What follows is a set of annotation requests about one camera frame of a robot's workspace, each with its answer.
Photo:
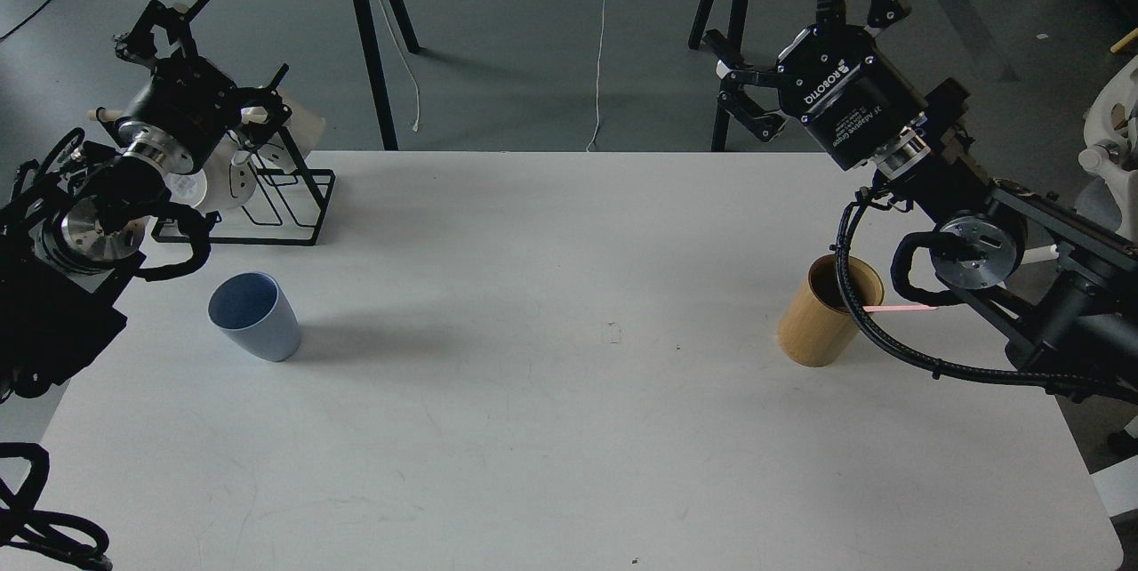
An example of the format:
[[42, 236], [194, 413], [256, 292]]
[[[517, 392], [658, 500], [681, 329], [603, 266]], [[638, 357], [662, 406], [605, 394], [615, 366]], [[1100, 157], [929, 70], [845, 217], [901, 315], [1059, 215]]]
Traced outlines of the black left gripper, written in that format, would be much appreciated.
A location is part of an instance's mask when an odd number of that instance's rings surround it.
[[[263, 147], [292, 116], [279, 92], [288, 64], [267, 84], [238, 88], [209, 60], [197, 57], [191, 20], [209, 3], [166, 6], [151, 0], [133, 28], [115, 36], [119, 60], [154, 66], [148, 83], [119, 117], [119, 139], [126, 155], [160, 173], [199, 173], [230, 129], [236, 129], [239, 147]], [[154, 28], [166, 33], [173, 57], [157, 55]], [[236, 127], [239, 110], [245, 109], [263, 109], [263, 117], [259, 122], [241, 117]]]

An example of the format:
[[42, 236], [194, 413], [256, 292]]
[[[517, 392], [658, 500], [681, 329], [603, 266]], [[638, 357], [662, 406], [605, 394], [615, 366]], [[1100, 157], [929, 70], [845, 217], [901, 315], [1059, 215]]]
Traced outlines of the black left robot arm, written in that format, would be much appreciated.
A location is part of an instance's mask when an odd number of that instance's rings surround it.
[[92, 364], [126, 325], [115, 303], [130, 280], [203, 268], [218, 214], [175, 202], [167, 179], [203, 171], [224, 136], [253, 152], [292, 116], [279, 92], [288, 65], [239, 86], [199, 53], [191, 23], [206, 5], [152, 0], [116, 38], [148, 81], [125, 110], [96, 110], [112, 144], [73, 129], [18, 167], [3, 206], [5, 399], [38, 398]]

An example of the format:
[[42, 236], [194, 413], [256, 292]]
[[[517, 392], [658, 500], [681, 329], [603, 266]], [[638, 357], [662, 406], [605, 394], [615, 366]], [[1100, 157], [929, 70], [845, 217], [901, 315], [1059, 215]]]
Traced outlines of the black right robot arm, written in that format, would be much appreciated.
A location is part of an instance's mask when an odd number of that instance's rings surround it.
[[[935, 378], [1133, 404], [1133, 243], [978, 165], [964, 86], [947, 78], [918, 94], [879, 52], [877, 32], [910, 11], [905, 0], [816, 0], [813, 25], [768, 68], [712, 28], [704, 43], [719, 61], [719, 105], [760, 139], [795, 118], [841, 169], [877, 169], [838, 220], [832, 248], [846, 311], [887, 355]], [[934, 226], [894, 248], [894, 292], [930, 307], [967, 305], [1006, 337], [1007, 371], [907, 347], [853, 291], [851, 246], [865, 212], [913, 207]]]

